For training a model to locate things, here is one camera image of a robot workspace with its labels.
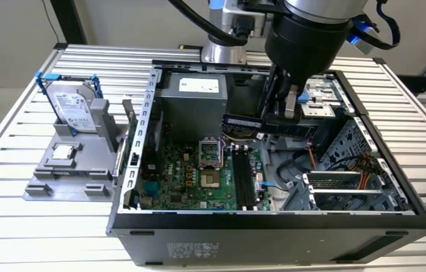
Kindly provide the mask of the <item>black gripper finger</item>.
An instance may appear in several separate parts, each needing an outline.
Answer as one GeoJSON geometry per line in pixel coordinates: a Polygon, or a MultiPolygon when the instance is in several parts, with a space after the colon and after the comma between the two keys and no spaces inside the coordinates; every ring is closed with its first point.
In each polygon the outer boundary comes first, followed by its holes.
{"type": "Polygon", "coordinates": [[[288,72],[281,72],[275,85],[275,112],[285,122],[295,122],[296,103],[303,91],[304,84],[296,82],[288,72]]]}
{"type": "Polygon", "coordinates": [[[279,66],[272,66],[269,76],[265,80],[265,86],[264,86],[261,102],[260,102],[260,118],[263,121],[265,121],[267,119],[271,102],[276,98],[276,92],[277,92],[276,84],[277,84],[280,75],[283,75],[283,69],[279,66]]]}

